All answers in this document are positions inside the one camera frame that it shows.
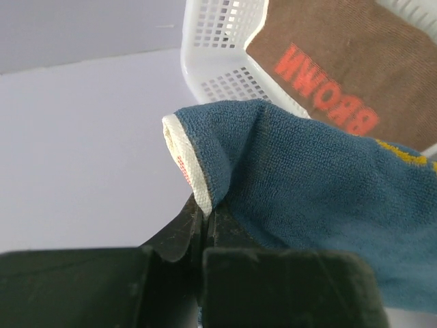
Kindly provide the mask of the blue yellow tiger towel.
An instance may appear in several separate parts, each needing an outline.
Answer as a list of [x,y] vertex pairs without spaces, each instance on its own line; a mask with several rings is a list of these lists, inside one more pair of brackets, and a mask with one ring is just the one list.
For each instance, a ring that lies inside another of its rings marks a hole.
[[363,257],[391,308],[436,313],[436,162],[264,100],[162,120],[204,215],[225,203],[262,245]]

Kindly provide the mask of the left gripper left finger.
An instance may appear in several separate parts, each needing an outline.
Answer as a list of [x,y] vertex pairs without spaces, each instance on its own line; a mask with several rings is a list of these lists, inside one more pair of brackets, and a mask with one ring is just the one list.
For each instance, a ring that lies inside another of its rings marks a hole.
[[140,246],[1,254],[1,326],[196,327],[191,241],[201,220],[189,198]]

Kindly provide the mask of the brown orange towel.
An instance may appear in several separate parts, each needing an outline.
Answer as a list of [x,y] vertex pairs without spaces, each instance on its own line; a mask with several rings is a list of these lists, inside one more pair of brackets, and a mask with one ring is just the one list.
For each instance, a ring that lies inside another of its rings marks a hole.
[[247,53],[315,120],[436,143],[436,45],[375,1],[271,1]]

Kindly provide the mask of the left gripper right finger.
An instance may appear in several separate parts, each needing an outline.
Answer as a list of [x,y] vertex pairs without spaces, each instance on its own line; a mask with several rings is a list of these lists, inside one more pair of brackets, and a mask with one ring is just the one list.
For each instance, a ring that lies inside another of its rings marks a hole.
[[388,327],[369,265],[344,251],[271,250],[219,206],[202,258],[204,327]]

